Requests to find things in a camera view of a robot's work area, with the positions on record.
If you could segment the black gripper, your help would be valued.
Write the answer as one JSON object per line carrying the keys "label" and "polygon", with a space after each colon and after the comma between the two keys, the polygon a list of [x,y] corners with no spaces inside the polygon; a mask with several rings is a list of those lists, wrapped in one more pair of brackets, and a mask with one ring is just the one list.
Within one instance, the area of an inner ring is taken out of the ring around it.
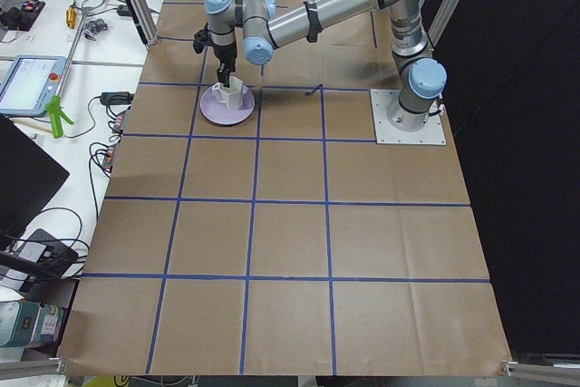
{"label": "black gripper", "polygon": [[213,52],[219,60],[217,79],[226,88],[229,88],[231,71],[236,69],[237,43],[233,42],[228,45],[214,44]]}

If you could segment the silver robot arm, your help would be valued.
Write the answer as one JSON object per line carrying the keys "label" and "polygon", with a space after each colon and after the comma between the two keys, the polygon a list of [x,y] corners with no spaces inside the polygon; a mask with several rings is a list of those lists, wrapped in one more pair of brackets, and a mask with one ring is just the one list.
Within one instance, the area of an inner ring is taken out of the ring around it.
{"label": "silver robot arm", "polygon": [[315,43],[319,34],[368,11],[386,10],[391,20],[391,52],[402,89],[386,114],[400,131],[419,131],[434,116],[431,105],[447,82],[441,63],[428,52],[429,38],[421,26],[420,0],[306,0],[278,15],[276,0],[204,0],[207,23],[194,35],[193,48],[210,47],[219,60],[217,82],[200,100],[205,118],[231,126],[249,117],[254,94],[234,76],[237,54],[253,65],[271,62],[275,50],[300,39]]}

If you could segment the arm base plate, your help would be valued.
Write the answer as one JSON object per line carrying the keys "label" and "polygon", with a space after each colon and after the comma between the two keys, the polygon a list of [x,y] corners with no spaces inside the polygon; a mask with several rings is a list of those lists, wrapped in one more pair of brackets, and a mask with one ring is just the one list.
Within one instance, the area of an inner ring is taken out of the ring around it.
{"label": "arm base plate", "polygon": [[400,106],[400,92],[370,89],[376,142],[395,146],[445,146],[447,142],[437,103],[423,114],[413,114]]}

